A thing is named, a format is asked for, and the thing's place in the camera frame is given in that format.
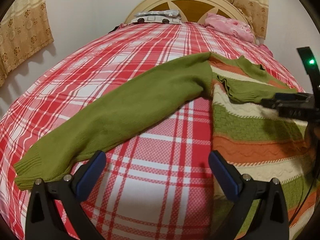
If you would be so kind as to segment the green orange striped sweater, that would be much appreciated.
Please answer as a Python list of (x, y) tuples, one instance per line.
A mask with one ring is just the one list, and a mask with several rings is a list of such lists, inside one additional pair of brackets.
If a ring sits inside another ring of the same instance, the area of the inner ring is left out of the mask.
[[(107, 156), (202, 98), (210, 103), (210, 152), (218, 151), (240, 174), (254, 180), (277, 178), (287, 206), (289, 239), (319, 239), (319, 142), (313, 133), (317, 123), (280, 117), (276, 109), (261, 105), (276, 93), (298, 91), (245, 57), (229, 60), (200, 53), (166, 62), (108, 92), (39, 139), (15, 165), (16, 183), (32, 191), (38, 178), (51, 183), (74, 175), (95, 152)], [(211, 174), (217, 194), (203, 239), (211, 239), (233, 207)], [(80, 239), (61, 201), (55, 204), (68, 234)], [(253, 202), (235, 239), (246, 234), (258, 204), (259, 200)]]

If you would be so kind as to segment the pink cloth beside bed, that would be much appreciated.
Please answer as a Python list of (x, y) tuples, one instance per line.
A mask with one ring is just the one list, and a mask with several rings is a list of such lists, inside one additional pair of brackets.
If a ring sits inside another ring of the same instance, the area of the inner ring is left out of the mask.
[(259, 48), (262, 49), (264, 52), (268, 53), (268, 55), (270, 55), (271, 57), (273, 57), (272, 51), (270, 51), (266, 45), (260, 44)]

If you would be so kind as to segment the pink floral blanket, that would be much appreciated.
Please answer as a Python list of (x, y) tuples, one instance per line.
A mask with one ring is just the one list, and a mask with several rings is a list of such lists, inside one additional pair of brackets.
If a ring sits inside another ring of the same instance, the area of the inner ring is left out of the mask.
[(239, 20), (208, 12), (204, 20), (204, 26), (246, 42), (255, 42), (255, 35), (250, 25)]

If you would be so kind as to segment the cream wooden headboard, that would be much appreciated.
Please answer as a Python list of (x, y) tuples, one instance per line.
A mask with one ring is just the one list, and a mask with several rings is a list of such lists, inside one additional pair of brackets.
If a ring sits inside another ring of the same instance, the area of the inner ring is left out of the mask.
[(167, 9), (178, 10), (183, 23), (204, 24), (208, 13), (248, 23), (244, 14), (227, 0), (144, 0), (130, 12), (124, 23), (129, 24), (138, 12)]

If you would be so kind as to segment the grey white patterned pillow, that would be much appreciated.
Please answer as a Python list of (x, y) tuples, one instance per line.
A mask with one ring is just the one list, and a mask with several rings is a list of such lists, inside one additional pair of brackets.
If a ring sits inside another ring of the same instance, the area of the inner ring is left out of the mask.
[(181, 24), (181, 16), (178, 10), (146, 11), (138, 12), (131, 20), (132, 24), (161, 23)]

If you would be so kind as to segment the beige left window curtain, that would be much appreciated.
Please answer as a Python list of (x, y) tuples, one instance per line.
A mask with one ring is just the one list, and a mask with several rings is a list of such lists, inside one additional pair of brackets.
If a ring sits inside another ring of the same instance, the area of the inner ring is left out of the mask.
[(15, 0), (1, 21), (1, 85), (11, 71), (53, 42), (46, 0)]

